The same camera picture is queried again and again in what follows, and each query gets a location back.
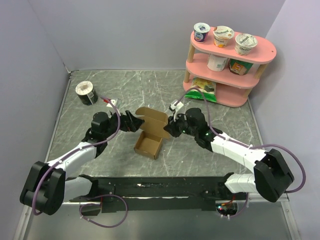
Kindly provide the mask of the brown cardboard box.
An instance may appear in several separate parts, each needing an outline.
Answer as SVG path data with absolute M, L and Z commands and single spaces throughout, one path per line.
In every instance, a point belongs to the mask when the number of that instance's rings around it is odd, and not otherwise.
M 163 140 L 170 138 L 170 134 L 164 130 L 168 124 L 168 115 L 145 106 L 138 108 L 135 114 L 144 120 L 144 123 L 140 126 L 142 132 L 133 149 L 139 155 L 156 160 Z

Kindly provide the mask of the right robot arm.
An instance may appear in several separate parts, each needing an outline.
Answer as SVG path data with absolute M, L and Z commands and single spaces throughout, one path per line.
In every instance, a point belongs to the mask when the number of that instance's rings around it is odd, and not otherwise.
M 257 193 L 275 203 L 294 181 L 288 164 L 278 150 L 253 149 L 217 128 L 210 128 L 199 108 L 170 116 L 163 129 L 175 138 L 181 134 L 192 136 L 201 148 L 221 154 L 250 171 L 226 176 L 224 184 L 218 187 L 223 199 L 228 200 L 236 193 Z

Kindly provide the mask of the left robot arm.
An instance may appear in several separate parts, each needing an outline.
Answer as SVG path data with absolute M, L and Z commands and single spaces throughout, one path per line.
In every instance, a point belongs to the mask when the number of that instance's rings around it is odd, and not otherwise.
M 130 111 L 107 114 L 100 111 L 93 115 L 91 127 L 82 141 L 72 150 L 46 163 L 35 162 L 27 176 L 20 195 L 20 202 L 32 208 L 34 215 L 53 215 L 63 202 L 83 196 L 94 201 L 99 195 L 99 181 L 91 176 L 70 175 L 85 163 L 102 154 L 118 131 L 136 132 L 144 123 Z

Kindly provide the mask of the green snack bag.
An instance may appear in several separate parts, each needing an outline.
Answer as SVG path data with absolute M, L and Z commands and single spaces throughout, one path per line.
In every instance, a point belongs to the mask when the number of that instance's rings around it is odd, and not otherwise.
M 192 88 L 192 90 L 188 91 L 188 93 L 185 95 L 186 98 L 189 99 L 197 99 L 197 100 L 203 100 L 203 96 L 200 94 L 200 92 L 203 93 L 205 99 L 208 102 L 216 103 L 216 83 L 210 80 L 206 80 L 199 77 L 194 77 L 191 86 L 187 87 L 187 89 Z

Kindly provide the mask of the black white yogurt cup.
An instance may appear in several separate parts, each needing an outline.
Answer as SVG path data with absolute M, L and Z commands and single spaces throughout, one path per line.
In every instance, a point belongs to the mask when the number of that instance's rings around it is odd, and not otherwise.
M 94 105 L 98 101 L 98 95 L 91 81 L 82 81 L 75 87 L 75 92 L 81 102 L 86 105 Z

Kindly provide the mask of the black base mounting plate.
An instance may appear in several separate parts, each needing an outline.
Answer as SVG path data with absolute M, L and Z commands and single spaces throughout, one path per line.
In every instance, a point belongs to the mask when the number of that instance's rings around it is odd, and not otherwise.
M 247 193 L 258 192 L 251 186 L 237 190 L 228 188 L 226 181 L 232 176 L 230 172 L 225 176 L 94 177 L 93 190 L 71 201 L 100 203 L 102 213 L 125 209 L 215 211 L 216 202 L 242 201 Z

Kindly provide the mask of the white cup middle shelf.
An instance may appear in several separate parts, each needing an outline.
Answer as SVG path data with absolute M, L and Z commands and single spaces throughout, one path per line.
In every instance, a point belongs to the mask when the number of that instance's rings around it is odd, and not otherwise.
M 207 67 L 214 72 L 221 72 L 224 70 L 226 63 L 228 61 L 227 57 L 218 56 L 214 54 L 208 55 Z

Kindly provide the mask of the pink three-tier shelf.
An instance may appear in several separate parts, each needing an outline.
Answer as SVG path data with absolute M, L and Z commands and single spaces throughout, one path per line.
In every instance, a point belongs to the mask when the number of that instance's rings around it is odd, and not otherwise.
M 260 36 L 255 38 L 257 46 L 248 55 L 239 55 L 235 51 L 234 38 L 224 48 L 215 46 L 213 27 L 203 43 L 195 41 L 192 33 L 185 63 L 183 89 L 190 89 L 193 78 L 198 77 L 216 83 L 215 96 L 218 104 L 234 108 L 244 105 L 249 93 L 258 84 L 261 75 L 277 54 L 272 42 Z M 234 74 L 228 68 L 213 71 L 207 67 L 210 54 L 251 63 L 253 67 L 245 75 Z

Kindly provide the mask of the green package middle shelf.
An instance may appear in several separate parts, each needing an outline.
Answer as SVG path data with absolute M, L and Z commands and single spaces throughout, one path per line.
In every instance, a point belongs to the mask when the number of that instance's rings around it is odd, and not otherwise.
M 236 75 L 246 75 L 251 67 L 253 66 L 253 63 L 237 60 L 237 59 L 229 59 L 228 67 L 229 71 Z

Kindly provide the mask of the blue white yogurt cup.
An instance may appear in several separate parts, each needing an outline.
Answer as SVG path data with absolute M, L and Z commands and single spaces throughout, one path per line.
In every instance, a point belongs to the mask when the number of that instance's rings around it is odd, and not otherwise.
M 206 40 L 211 27 L 207 23 L 198 22 L 193 26 L 193 29 L 194 40 L 198 43 L 203 43 Z

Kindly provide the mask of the orange Chobani yogurt cup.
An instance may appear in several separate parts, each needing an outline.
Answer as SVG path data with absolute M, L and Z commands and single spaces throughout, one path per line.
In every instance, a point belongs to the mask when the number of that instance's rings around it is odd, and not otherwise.
M 219 48 L 224 48 L 234 37 L 234 30 L 228 26 L 220 25 L 213 30 L 214 44 Z

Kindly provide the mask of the white Chobani yogurt cup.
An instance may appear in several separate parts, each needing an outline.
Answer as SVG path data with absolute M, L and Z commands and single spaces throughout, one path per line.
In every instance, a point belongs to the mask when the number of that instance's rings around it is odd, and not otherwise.
M 255 36 L 248 33 L 239 33 L 235 37 L 235 52 L 240 56 L 248 55 L 253 48 L 258 45 L 258 40 Z

